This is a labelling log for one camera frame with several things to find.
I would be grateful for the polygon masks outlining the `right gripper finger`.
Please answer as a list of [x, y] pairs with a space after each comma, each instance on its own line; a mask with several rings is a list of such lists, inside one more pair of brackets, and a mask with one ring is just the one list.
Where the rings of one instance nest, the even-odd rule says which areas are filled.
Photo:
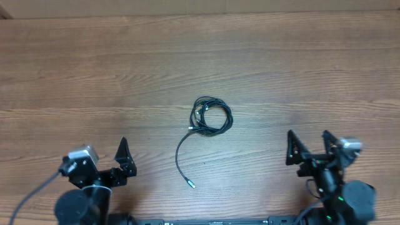
[[341, 143], [331, 132], [325, 130], [322, 132], [325, 152], [329, 156], [338, 156], [341, 150]]
[[299, 136], [293, 130], [289, 130], [287, 132], [286, 165], [303, 163], [308, 158], [308, 155], [309, 150]]

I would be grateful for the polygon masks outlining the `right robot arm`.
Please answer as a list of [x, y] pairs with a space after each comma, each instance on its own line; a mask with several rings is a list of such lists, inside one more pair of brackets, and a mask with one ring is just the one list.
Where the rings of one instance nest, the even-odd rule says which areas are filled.
[[346, 168], [355, 162], [363, 145], [355, 137], [321, 134], [324, 154], [313, 154], [299, 136], [287, 132], [286, 165], [298, 165], [299, 177], [315, 183], [317, 202], [301, 211], [293, 224], [369, 224], [376, 217], [376, 190], [360, 180], [346, 182]]

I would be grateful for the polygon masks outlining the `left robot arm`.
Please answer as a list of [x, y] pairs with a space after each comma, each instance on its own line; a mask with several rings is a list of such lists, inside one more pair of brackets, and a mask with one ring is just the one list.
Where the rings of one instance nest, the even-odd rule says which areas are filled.
[[59, 172], [77, 188], [65, 192], [57, 200], [54, 214], [59, 224], [136, 224], [129, 213], [109, 213], [113, 188], [125, 186], [128, 178], [137, 175], [125, 137], [121, 138], [114, 160], [119, 167], [98, 170], [99, 156], [90, 145], [81, 146], [63, 157]]

